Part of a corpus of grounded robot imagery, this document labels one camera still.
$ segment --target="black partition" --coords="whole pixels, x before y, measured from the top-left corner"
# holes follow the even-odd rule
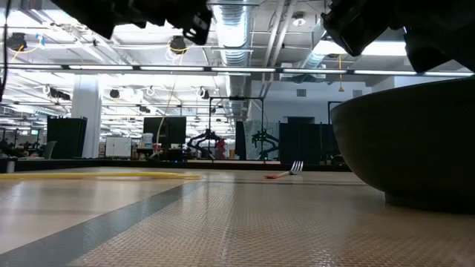
[[[162,117],[150,117],[143,120],[143,133],[153,134],[153,143],[157,142],[157,132],[162,122]],[[160,143],[164,148],[169,148],[170,144],[184,144],[186,139],[186,117],[169,116],[165,118],[160,129]]]
[[[339,154],[332,125],[281,123],[280,140],[283,164],[300,160],[318,165]]]
[[[55,141],[51,159],[82,157],[88,119],[48,118],[47,141]]]
[[[243,122],[236,122],[236,155],[239,160],[246,160],[246,133]]]

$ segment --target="wall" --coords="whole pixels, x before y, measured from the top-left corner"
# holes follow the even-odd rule
[[[261,82],[253,81],[252,95],[258,96],[261,91]],[[307,97],[297,97],[297,89],[306,89]],[[363,94],[371,93],[364,82],[343,82],[344,92],[340,92],[340,83],[334,82],[328,85],[326,82],[305,82],[295,84],[293,82],[273,82],[266,100],[264,110],[266,117],[264,123],[287,122],[289,116],[305,116],[315,118],[315,123],[327,123],[328,101],[344,102],[353,98],[353,90],[362,90]],[[261,120],[261,111],[257,105],[252,104],[249,119]]]
[[[454,78],[447,78],[447,77],[404,77],[404,76],[397,76],[397,77],[388,77],[385,80],[379,82],[377,85],[373,86],[373,93],[393,89],[393,88],[400,88],[409,85],[419,85],[428,82],[440,82]]]
[[[394,87],[394,77],[388,77],[387,79],[384,79],[383,81],[379,82],[377,85],[374,85],[372,91],[373,93],[376,93],[382,90],[392,89]]]
[[[265,102],[264,111],[266,112],[266,117],[264,117],[264,124],[266,124],[267,120],[269,120],[269,122],[280,121],[282,123],[287,123],[287,117],[290,116],[314,117],[316,124],[320,122],[327,123],[327,109],[327,102],[322,101],[306,104],[292,102]],[[261,120],[261,111],[255,106],[251,109],[250,119]]]

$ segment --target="floor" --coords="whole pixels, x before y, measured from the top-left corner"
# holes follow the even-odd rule
[[[386,205],[351,173],[179,172],[202,179],[0,182],[0,266],[475,266],[474,216]]]

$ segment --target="gray stripe on floor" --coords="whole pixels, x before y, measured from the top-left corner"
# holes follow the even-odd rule
[[[189,182],[0,254],[0,266],[66,266],[203,185]]]

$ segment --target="yellow cable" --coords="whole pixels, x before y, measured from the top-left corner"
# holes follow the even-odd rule
[[[183,58],[185,57],[185,54],[182,54],[181,55],[181,58],[180,58],[180,63],[179,63],[179,66],[181,66],[181,64],[183,63]],[[175,87],[177,85],[177,77],[175,76],[175,80],[173,82],[173,88],[171,89],[171,92],[170,92],[170,97],[168,98],[168,103],[166,105],[166,108],[165,108],[165,112],[163,113],[163,119],[162,121],[160,122],[160,126],[158,126],[158,132],[157,132],[157,149],[155,151],[155,153],[158,154],[159,152],[159,149],[158,149],[158,140],[160,138],[160,130],[162,129],[162,125],[163,125],[163,122],[165,121],[165,118],[166,118],[166,111],[168,110],[168,107],[170,107],[170,101],[171,101],[171,98],[173,96],[173,93],[175,92]]]
[[[338,60],[340,62],[340,70],[341,70],[341,55],[338,56]],[[344,92],[344,89],[343,89],[343,74],[340,74],[340,89],[338,91]]]
[[[21,53],[23,54],[23,53],[31,53],[31,52],[34,52],[36,49],[38,49],[38,48],[39,48],[39,46],[40,46],[40,45],[42,45],[42,40],[41,40],[41,39],[39,39],[38,46],[37,46],[37,47],[35,47],[35,48],[34,48],[34,49],[32,49],[32,50],[28,50],[28,51],[22,51],[22,49],[23,49],[23,47],[24,47],[23,45],[20,47],[20,49],[18,49],[18,51],[15,51],[15,50],[13,50],[13,49],[11,49],[11,48],[8,48],[8,49],[10,49],[11,51],[13,51],[13,52],[15,52],[15,53],[16,53],[16,54],[15,54],[15,56],[13,57],[13,59],[16,59],[16,57],[18,56],[18,54],[21,54]]]
[[[24,46],[23,46],[23,44],[22,44],[22,46],[20,47],[20,49],[18,49],[18,51],[16,51],[15,56],[13,57],[12,61],[16,59],[16,57],[18,56],[18,54],[20,53],[20,51],[23,49],[23,47],[24,47]]]
[[[175,52],[187,51],[188,49],[193,47],[193,46],[191,46],[191,47],[187,47],[187,48],[183,48],[183,49],[174,49],[174,48],[171,48],[170,44],[171,44],[171,41],[168,41],[168,48],[170,48],[170,50],[175,51]]]

